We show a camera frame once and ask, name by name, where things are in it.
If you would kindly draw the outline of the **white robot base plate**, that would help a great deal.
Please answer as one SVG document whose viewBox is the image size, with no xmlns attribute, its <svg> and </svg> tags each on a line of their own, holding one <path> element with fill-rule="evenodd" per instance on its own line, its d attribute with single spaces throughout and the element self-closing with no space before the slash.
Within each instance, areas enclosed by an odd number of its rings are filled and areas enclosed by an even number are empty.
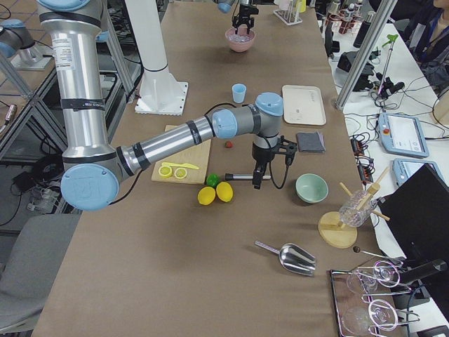
<svg viewBox="0 0 449 337">
<path fill-rule="evenodd" d="M 168 69 L 145 70 L 135 106 L 138 114 L 180 116 L 184 111 L 189 84 L 177 81 Z"/>
</svg>

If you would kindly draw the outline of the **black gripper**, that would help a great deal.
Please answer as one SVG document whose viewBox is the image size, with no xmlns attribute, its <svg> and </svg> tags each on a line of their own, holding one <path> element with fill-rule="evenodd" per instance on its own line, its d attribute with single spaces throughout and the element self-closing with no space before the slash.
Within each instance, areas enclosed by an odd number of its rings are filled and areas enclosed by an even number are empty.
<svg viewBox="0 0 449 337">
<path fill-rule="evenodd" d="M 257 6 L 252 4 L 240 4 L 239 13 L 232 18 L 232 27 L 234 28 L 235 34 L 238 34 L 241 23 L 246 23 L 247 33 L 250 34 L 250 30 L 254 28 L 255 20 L 253 16 L 258 14 L 259 9 Z"/>
<path fill-rule="evenodd" d="M 253 187 L 260 189 L 264 172 L 276 155 L 283 155 L 285 157 L 285 164 L 289 167 L 294 161 L 296 152 L 297 143 L 285 139 L 284 136 L 274 136 L 271 138 L 255 136 L 252 147 L 252 156 L 255 160 L 255 168 L 252 176 Z"/>
</svg>

